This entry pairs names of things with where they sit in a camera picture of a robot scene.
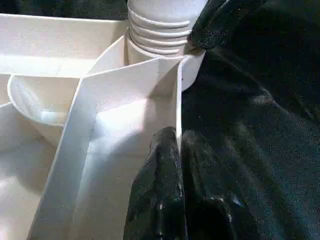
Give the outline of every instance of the white plastic surface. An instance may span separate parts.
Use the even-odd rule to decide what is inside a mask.
[[[122,239],[152,135],[180,144],[204,51],[154,54],[127,25],[0,14],[0,239]]]
[[[131,184],[152,135],[181,121],[178,63],[156,58],[82,80],[30,237],[122,239]],[[79,117],[84,103],[90,112]],[[81,144],[75,153],[78,134],[86,152]]]
[[[25,240],[56,148],[11,103],[0,107],[0,239]]]

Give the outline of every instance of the black fabric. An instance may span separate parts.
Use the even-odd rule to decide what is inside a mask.
[[[85,19],[128,18],[125,0],[0,0],[0,12]]]

